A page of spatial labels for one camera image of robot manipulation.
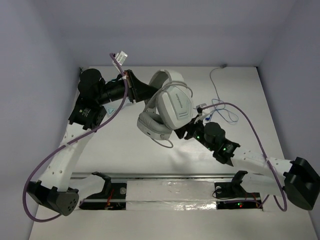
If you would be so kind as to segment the white over-ear headphones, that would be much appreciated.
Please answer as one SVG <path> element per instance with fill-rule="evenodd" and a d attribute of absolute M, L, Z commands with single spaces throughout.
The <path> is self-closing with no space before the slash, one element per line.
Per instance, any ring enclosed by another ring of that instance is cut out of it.
<path fill-rule="evenodd" d="M 138 129 L 155 141 L 168 141 L 172 131 L 188 124 L 193 118 L 193 91 L 183 76 L 174 70 L 160 69 L 149 86 L 158 91 L 145 101 L 137 119 Z"/>

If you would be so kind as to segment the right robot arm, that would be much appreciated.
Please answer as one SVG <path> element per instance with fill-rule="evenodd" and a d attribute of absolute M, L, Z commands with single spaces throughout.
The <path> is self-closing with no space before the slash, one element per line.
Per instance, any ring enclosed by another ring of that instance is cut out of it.
<path fill-rule="evenodd" d="M 218 200 L 231 201 L 264 193 L 285 198 L 303 210 L 314 208 L 320 194 L 320 176 L 306 159 L 265 158 L 228 140 L 216 122 L 191 121 L 174 132 L 179 139 L 195 139 L 219 163 L 238 169 L 231 181 L 215 184 L 212 195 Z"/>

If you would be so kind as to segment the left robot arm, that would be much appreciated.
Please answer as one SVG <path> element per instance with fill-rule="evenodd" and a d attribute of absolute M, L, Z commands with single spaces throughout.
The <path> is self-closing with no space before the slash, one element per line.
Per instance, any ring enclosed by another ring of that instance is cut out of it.
<path fill-rule="evenodd" d="M 105 81 L 101 72 L 88 68 L 80 73 L 79 95 L 75 102 L 60 146 L 49 154 L 30 174 L 22 194 L 27 215 L 27 196 L 38 205 L 68 216 L 80 200 L 80 188 L 71 187 L 70 179 L 85 146 L 99 129 L 110 123 L 127 103 L 149 100 L 159 89 L 140 81 L 132 70 Z M 38 180 L 31 178 L 42 165 L 49 163 Z"/>

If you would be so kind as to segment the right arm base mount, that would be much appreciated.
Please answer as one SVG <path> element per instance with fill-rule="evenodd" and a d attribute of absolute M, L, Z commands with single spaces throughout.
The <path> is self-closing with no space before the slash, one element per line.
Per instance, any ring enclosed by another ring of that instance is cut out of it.
<path fill-rule="evenodd" d="M 247 192 L 242 186 L 247 171 L 238 171 L 229 182 L 216 182 L 212 197 L 216 200 L 218 210 L 258 209 L 263 205 L 260 193 Z"/>

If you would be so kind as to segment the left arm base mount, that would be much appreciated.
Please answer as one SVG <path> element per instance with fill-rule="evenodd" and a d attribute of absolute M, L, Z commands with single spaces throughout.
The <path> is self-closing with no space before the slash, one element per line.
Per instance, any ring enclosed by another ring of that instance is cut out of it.
<path fill-rule="evenodd" d="M 127 183 L 112 182 L 112 178 L 101 172 L 93 172 L 84 179 L 79 190 L 81 210 L 125 210 Z"/>

